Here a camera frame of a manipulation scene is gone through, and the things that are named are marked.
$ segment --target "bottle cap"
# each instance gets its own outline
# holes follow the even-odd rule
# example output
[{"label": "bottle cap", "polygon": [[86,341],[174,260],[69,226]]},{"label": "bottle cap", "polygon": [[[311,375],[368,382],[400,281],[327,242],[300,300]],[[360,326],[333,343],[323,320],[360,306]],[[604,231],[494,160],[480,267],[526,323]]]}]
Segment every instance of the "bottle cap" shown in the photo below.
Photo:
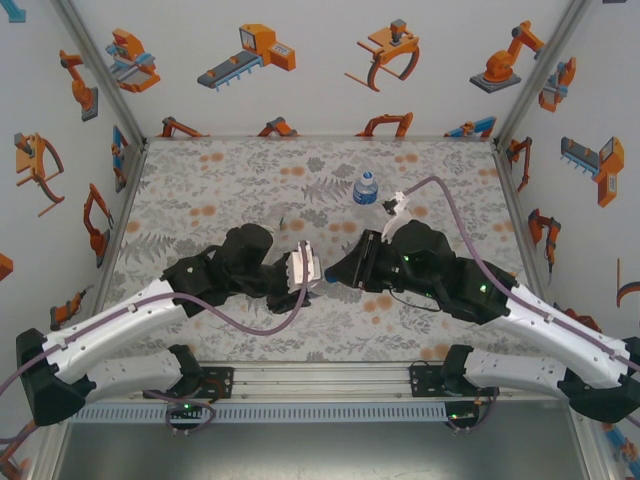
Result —
[{"label": "bottle cap", "polygon": [[373,173],[364,172],[360,181],[363,185],[371,185],[373,183]]}]

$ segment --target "patterned table surface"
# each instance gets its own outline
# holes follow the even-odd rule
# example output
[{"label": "patterned table surface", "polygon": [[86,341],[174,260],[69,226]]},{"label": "patterned table surface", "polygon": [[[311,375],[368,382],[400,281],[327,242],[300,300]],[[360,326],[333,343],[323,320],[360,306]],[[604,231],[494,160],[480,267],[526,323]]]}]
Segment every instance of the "patterned table surface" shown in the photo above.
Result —
[{"label": "patterned table surface", "polygon": [[[152,142],[107,294],[107,306],[137,292],[177,259],[221,244],[243,223],[263,223],[286,211],[274,238],[275,253],[311,241],[323,267],[350,251],[363,229],[381,231],[388,220],[380,204],[352,199],[365,170],[379,183],[379,200],[439,175],[451,189],[483,258],[526,281],[489,143],[325,141],[297,138]],[[419,220],[444,232],[458,255],[469,256],[448,204],[434,185],[411,195]],[[390,361],[443,359],[453,343],[501,353],[536,350],[499,331],[482,330],[408,307],[388,294],[322,283],[312,306],[270,337],[234,330],[208,312],[152,333],[124,349],[148,354],[175,343],[190,345],[209,361]],[[399,294],[425,305],[427,299]],[[236,320],[268,329],[264,299],[230,298],[220,307]]]}]

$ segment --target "white wall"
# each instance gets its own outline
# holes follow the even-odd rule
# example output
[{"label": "white wall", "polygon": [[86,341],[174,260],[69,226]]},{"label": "white wall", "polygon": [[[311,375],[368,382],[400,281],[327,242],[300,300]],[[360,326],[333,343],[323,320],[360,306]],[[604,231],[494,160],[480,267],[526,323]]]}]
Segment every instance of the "white wall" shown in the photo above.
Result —
[{"label": "white wall", "polygon": [[[52,306],[63,305],[88,284],[99,283],[102,271],[96,269],[82,223],[89,183],[98,187],[116,221],[125,196],[124,190],[115,193],[112,171],[112,127],[119,122],[103,92],[98,117],[83,123],[71,92],[71,76],[59,58],[60,49],[75,54],[77,48],[49,1],[18,3],[27,11],[26,23],[10,24],[4,11],[0,15],[4,45],[0,51],[0,253],[14,262],[13,273],[0,281],[2,380],[16,369],[16,336],[31,327],[47,333]],[[87,86],[96,86],[84,66],[78,71]],[[64,173],[49,185],[65,200],[40,218],[38,212],[49,204],[42,190],[33,181],[16,186],[26,176],[15,171],[13,136],[17,132],[37,132],[49,140],[64,165]],[[48,154],[44,163],[48,174],[55,171]],[[106,219],[97,210],[92,215],[94,225],[105,229]],[[95,294],[93,289],[85,297],[77,319],[90,314]],[[0,401],[0,437],[14,435],[30,418],[19,382]]]},{"label": "white wall", "polygon": [[[556,113],[536,104],[516,139],[533,139],[531,180],[520,194],[523,209],[540,208],[561,224],[551,292],[563,307],[593,316],[605,333],[619,338],[640,336],[640,294],[624,297],[616,307],[616,258],[622,258],[622,284],[640,280],[638,205],[640,205],[640,3],[594,2],[571,38],[561,60],[577,58],[577,73],[568,97]],[[611,136],[625,149],[618,174],[618,196],[608,206],[597,204],[597,185],[560,156],[562,137],[599,151]],[[520,181],[522,161],[514,167]],[[543,268],[543,245],[538,248]],[[640,432],[620,426],[640,443]]]},{"label": "white wall", "polygon": [[[119,27],[156,57],[162,80],[142,93],[123,92],[146,135],[160,133],[169,115],[216,135],[255,135],[277,116],[301,134],[356,134],[371,117],[408,111],[415,115],[409,134],[442,135],[466,121],[495,115],[500,122],[508,114],[524,81],[489,95],[469,77],[483,72],[488,58],[509,46],[511,29],[525,20],[547,41],[568,1],[77,3],[103,52],[113,39],[111,31]],[[350,72],[366,78],[371,54],[356,42],[397,18],[420,37],[421,57],[412,75],[401,82],[379,72],[380,93],[345,77]],[[295,49],[297,68],[286,72],[271,65],[243,74],[219,92],[199,85],[200,75],[241,50],[238,28],[244,23],[274,29],[280,42]],[[103,56],[110,64],[111,57]],[[533,52],[525,47],[515,72],[526,79],[534,64]],[[380,131],[390,133],[395,126]]]}]

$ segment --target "water bottle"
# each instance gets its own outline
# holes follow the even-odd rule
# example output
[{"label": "water bottle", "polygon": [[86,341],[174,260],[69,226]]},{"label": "water bottle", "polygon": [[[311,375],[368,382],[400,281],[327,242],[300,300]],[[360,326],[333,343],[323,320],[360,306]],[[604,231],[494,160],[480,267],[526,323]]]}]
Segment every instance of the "water bottle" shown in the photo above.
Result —
[{"label": "water bottle", "polygon": [[378,184],[373,173],[364,172],[360,179],[353,184],[353,200],[360,205],[369,205],[378,198]]}]

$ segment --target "gray metal floor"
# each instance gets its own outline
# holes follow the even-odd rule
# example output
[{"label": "gray metal floor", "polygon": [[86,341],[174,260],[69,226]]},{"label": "gray metal floor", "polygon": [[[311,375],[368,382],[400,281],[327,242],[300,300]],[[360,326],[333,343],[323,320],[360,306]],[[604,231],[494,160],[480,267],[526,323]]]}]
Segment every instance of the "gray metal floor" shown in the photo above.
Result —
[{"label": "gray metal floor", "polygon": [[439,423],[71,426],[64,480],[574,480],[585,478],[559,403],[500,402],[473,434]]}]

